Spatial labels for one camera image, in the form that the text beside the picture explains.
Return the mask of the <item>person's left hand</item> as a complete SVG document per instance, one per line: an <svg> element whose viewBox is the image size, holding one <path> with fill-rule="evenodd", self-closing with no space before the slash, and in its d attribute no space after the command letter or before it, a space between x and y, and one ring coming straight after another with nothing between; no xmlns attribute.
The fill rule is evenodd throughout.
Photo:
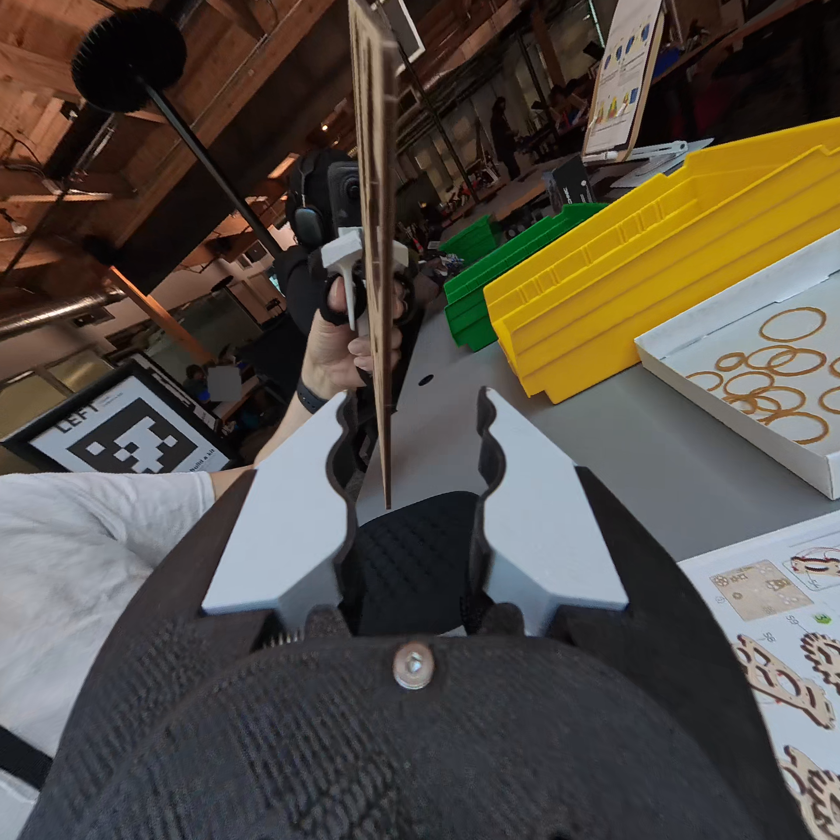
<svg viewBox="0 0 840 840"><path fill-rule="evenodd" d="M347 310L343 279L332 280L327 296L329 308L339 314ZM391 330L392 351L389 370L393 371L401 358L403 335L396 321L403 315L405 291L396 279L392 280ZM359 337L349 324L333 324L320 311L314 315L308 336L308 346L301 369L304 385L317 397L329 400L341 391L364 386L361 371L372 373L374 363L370 339Z"/></svg>

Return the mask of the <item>laser-cut plywood sheet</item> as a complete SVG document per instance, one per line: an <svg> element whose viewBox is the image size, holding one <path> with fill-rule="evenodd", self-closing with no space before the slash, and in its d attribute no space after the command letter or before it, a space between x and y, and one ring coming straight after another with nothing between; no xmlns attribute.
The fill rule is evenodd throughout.
<svg viewBox="0 0 840 840"><path fill-rule="evenodd" d="M392 331L398 44L368 2L349 2L364 280L385 509L392 506Z"/></svg>

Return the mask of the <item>yellow plastic bin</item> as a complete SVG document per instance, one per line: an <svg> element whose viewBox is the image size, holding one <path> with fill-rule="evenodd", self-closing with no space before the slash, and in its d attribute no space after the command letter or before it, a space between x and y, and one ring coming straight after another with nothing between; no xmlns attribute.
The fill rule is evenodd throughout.
<svg viewBox="0 0 840 840"><path fill-rule="evenodd" d="M527 397L637 364L635 339L831 234L839 119L689 153L484 289Z"/></svg>

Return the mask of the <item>white cardboard tray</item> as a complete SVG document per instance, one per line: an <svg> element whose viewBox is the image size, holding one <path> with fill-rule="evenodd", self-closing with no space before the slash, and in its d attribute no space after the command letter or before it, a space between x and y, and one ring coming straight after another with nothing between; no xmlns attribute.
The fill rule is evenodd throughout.
<svg viewBox="0 0 840 840"><path fill-rule="evenodd" d="M819 455L748 419L669 364L670 357L721 328L774 304L838 307L839 232L803 247L635 339L643 367L832 501L839 495L838 451Z"/></svg>

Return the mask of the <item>instruction booklet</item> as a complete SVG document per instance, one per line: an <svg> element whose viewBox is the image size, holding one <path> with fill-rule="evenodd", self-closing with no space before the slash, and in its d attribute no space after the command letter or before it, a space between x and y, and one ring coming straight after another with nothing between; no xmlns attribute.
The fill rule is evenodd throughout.
<svg viewBox="0 0 840 840"><path fill-rule="evenodd" d="M681 561L813 838L839 838L839 512Z"/></svg>

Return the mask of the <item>person's white shirt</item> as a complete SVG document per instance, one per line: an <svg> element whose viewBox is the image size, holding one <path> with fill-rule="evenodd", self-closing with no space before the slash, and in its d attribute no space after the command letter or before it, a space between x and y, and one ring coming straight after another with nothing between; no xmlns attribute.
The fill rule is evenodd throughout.
<svg viewBox="0 0 840 840"><path fill-rule="evenodd" d="M203 472L2 476L3 730L55 757L114 624L216 498Z"/></svg>

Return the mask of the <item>instruction sheet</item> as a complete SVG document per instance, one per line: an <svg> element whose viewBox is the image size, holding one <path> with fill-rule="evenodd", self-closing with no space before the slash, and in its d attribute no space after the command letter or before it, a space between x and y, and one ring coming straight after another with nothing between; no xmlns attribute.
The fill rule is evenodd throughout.
<svg viewBox="0 0 840 840"><path fill-rule="evenodd" d="M662 39L661 1L620 1L598 70L582 149L587 165L621 162L641 128Z"/></svg>

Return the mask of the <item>black framed marker sign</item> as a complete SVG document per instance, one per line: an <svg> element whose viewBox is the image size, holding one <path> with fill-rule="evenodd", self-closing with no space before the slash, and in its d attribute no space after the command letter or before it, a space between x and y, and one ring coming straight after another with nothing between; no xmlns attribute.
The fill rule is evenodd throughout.
<svg viewBox="0 0 840 840"><path fill-rule="evenodd" d="M136 361L2 437L2 446L48 472L216 473L242 460L178 394Z"/></svg>

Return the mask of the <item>black disc lamp pole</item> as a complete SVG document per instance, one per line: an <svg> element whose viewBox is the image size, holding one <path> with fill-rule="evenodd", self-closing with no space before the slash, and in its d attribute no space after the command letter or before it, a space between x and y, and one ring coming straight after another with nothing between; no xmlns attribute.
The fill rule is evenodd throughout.
<svg viewBox="0 0 840 840"><path fill-rule="evenodd" d="M125 9L104 18L87 33L70 72L80 95L96 109L128 114L143 110L152 101L266 251L279 259L283 251L268 228L165 96L165 90L181 79L186 56L182 33L168 17L149 8Z"/></svg>

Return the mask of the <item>small black box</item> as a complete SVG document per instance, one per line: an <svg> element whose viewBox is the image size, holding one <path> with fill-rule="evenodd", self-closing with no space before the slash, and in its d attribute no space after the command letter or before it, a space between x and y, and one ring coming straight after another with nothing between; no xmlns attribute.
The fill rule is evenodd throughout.
<svg viewBox="0 0 840 840"><path fill-rule="evenodd" d="M593 204L592 184L581 155L567 155L555 164L542 174L552 214L559 214L568 205Z"/></svg>

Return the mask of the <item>white board stand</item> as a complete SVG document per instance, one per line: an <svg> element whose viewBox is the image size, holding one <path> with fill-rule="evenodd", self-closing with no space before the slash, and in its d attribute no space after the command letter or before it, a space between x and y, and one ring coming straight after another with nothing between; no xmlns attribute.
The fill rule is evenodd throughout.
<svg viewBox="0 0 840 840"><path fill-rule="evenodd" d="M673 141L668 143L657 143L646 146L636 146L628 150L607 150L594 154L584 154L582 162L587 166L613 165L633 161L651 161L658 158L675 159L685 156L693 151L700 151L710 146L714 138L707 138L699 141Z"/></svg>

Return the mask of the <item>person's left forearm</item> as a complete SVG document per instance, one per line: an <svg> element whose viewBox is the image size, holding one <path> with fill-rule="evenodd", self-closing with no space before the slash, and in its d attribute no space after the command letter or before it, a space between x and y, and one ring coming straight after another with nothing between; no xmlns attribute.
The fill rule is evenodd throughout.
<svg viewBox="0 0 840 840"><path fill-rule="evenodd" d="M345 392L345 389L339 391L333 390L327 397L321 397L329 397L330 402L330 400L332 400L337 394L344 394ZM301 428L312 416L313 415L308 414L306 410L301 407L300 403L298 402L297 396L295 395L292 398L289 407L286 411L286 414L280 422L280 425L278 426L277 430L269 438L268 442L263 445L263 447L255 457L255 461L252 465L239 467L236 469L228 469L210 474L214 500L219 501L222 495L228 489L230 489L241 476L259 467L265 460L268 459L270 455L272 455L278 449L279 446L284 444L288 440L288 438L290 438L294 433L296 433L298 429Z"/></svg>

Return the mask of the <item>metal duct pipe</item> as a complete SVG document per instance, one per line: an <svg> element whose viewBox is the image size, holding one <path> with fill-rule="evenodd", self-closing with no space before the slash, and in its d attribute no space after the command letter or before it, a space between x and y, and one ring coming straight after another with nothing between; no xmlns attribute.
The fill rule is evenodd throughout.
<svg viewBox="0 0 840 840"><path fill-rule="evenodd" d="M38 304L1 317L1 341L32 332L51 323L74 319L105 308L127 296L117 287L107 287L86 295Z"/></svg>

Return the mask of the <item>black quilted pad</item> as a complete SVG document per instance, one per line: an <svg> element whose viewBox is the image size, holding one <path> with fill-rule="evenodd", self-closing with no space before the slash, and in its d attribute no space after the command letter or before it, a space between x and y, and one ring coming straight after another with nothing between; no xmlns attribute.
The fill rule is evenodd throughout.
<svg viewBox="0 0 840 840"><path fill-rule="evenodd" d="M360 526L353 544L364 578L357 635L440 635L464 625L478 499L451 491Z"/></svg>

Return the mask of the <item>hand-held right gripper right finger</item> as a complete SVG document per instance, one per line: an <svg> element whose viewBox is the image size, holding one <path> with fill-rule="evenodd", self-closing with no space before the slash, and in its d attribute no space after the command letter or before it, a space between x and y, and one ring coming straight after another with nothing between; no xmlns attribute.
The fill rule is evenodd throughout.
<svg viewBox="0 0 840 840"><path fill-rule="evenodd" d="M491 604L519 609L528 636L561 607L622 612L629 598L573 459L495 389L479 389L476 503L467 567L467 630Z"/></svg>

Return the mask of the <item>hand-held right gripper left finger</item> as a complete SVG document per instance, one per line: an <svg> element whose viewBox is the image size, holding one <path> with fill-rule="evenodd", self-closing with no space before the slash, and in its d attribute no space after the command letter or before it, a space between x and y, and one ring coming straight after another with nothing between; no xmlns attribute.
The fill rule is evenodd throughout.
<svg viewBox="0 0 840 840"><path fill-rule="evenodd" d="M255 477L203 599L209 616L270 610L300 631L317 606L337 607L342 564L358 520L356 399L333 397L255 468Z"/></svg>

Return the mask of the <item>rectangular ceiling light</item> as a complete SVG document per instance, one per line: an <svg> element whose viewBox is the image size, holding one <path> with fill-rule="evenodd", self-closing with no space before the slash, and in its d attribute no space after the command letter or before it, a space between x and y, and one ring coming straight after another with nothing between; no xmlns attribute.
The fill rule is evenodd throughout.
<svg viewBox="0 0 840 840"><path fill-rule="evenodd" d="M382 11L388 18L396 39L405 50L408 59L415 61L424 51L425 46L417 31L413 17L410 15L405 1L384 1Z"/></svg>

